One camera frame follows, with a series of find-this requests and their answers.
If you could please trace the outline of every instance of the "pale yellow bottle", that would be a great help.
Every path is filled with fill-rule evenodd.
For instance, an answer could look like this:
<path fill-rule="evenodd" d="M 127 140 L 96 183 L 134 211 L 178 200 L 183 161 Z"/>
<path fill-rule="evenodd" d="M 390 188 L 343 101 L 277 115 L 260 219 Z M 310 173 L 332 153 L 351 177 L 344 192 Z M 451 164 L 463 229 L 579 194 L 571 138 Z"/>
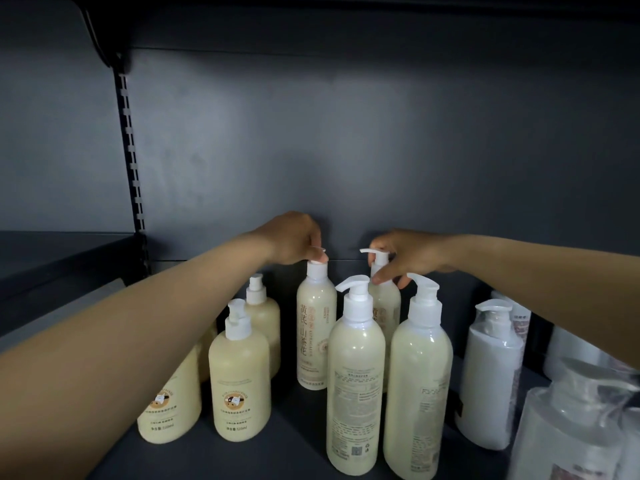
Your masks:
<path fill-rule="evenodd" d="M 271 378 L 280 370 L 280 307 L 273 298 L 267 298 L 267 288 L 262 275 L 249 278 L 246 289 L 246 314 L 251 318 L 254 330 L 261 331 L 269 343 L 269 373 Z"/>
<path fill-rule="evenodd" d="M 380 439 L 385 336 L 373 320 L 369 278 L 352 276 L 344 314 L 329 336 L 326 453 L 347 475 L 364 475 L 376 463 Z"/>
<path fill-rule="evenodd" d="M 335 323 L 337 293 L 327 277 L 327 263 L 309 261 L 307 277 L 298 288 L 296 346 L 298 382 L 302 387 L 326 387 L 326 348 Z"/>
<path fill-rule="evenodd" d="M 239 442 L 254 437 L 271 415 L 269 343 L 252 330 L 244 300 L 229 302 L 225 330 L 209 349 L 213 423 L 220 436 Z"/>
<path fill-rule="evenodd" d="M 430 480 L 438 469 L 453 348 L 440 327 L 440 287 L 425 276 L 407 276 L 418 293 L 391 343 L 383 451 L 403 480 Z"/>
<path fill-rule="evenodd" d="M 140 436 L 149 443 L 163 444 L 180 438 L 200 417 L 199 352 L 197 345 L 191 349 L 171 379 L 138 417 Z"/>
<path fill-rule="evenodd" d="M 200 338 L 198 345 L 200 346 L 200 355 L 198 356 L 198 375 L 200 383 L 209 380 L 209 347 L 213 339 L 218 336 L 218 325 L 213 322 L 204 335 Z"/>
<path fill-rule="evenodd" d="M 389 264 L 389 253 L 377 249 L 361 249 L 361 253 L 374 253 L 376 260 L 371 265 L 371 277 L 381 268 Z M 385 381 L 383 392 L 387 392 L 389 378 L 389 356 L 391 354 L 391 339 L 396 328 L 400 325 L 400 290 L 389 280 L 380 285 L 369 284 L 369 294 L 373 297 L 373 320 L 376 321 L 382 333 L 385 334 L 387 350 L 385 354 Z"/>

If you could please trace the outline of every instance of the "gray back panel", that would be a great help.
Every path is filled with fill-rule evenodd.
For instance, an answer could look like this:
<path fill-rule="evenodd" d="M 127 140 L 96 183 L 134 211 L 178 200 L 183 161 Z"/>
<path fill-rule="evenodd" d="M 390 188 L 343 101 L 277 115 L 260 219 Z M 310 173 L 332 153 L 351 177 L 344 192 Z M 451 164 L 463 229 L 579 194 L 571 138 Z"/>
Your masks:
<path fill-rule="evenodd" d="M 392 226 L 640 253 L 639 43 L 592 22 L 160 12 L 128 78 L 151 257 L 288 209 L 332 258 Z"/>
<path fill-rule="evenodd" d="M 113 72 L 69 0 L 0 0 L 0 230 L 131 232 Z"/>

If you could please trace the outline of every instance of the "black shelf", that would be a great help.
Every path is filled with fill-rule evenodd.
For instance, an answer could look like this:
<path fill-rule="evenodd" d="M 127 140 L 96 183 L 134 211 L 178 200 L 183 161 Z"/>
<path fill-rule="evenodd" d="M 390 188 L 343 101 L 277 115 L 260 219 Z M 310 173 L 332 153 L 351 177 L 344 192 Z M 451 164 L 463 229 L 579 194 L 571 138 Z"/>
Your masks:
<path fill-rule="evenodd" d="M 448 406 L 455 404 L 461 365 L 462 360 L 455 357 Z M 548 385 L 548 380 L 524 369 L 518 412 L 526 391 L 545 385 Z M 242 480 L 293 478 L 296 475 L 306 479 L 346 478 L 333 468 L 325 453 L 326 391 L 306 390 L 295 380 L 294 370 L 281 370 L 273 381 L 272 395 L 273 409 L 267 426 L 249 441 L 231 443 L 222 439 L 213 426 L 211 390 L 206 382 L 202 387 L 202 415 L 187 434 L 172 443 L 153 445 L 140 437 L 134 424 L 90 478 Z M 455 427 L 452 412 L 452 408 L 447 407 L 440 464 L 435 478 L 504 478 L 510 450 L 488 451 L 472 444 Z M 382 441 L 375 467 L 362 478 L 397 478 L 384 460 Z"/>
<path fill-rule="evenodd" d="M 122 278 L 144 277 L 133 233 L 0 232 L 0 336 Z"/>

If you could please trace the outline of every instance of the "forearm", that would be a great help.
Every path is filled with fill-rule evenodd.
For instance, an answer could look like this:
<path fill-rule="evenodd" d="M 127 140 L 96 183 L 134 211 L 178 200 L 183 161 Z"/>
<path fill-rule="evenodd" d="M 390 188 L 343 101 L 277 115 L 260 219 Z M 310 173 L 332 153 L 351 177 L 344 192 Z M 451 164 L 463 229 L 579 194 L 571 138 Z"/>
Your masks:
<path fill-rule="evenodd" d="M 268 254 L 240 236 L 0 356 L 0 475 L 86 475 Z"/>
<path fill-rule="evenodd" d="M 451 264 L 640 369 L 640 258 L 464 235 Z"/>

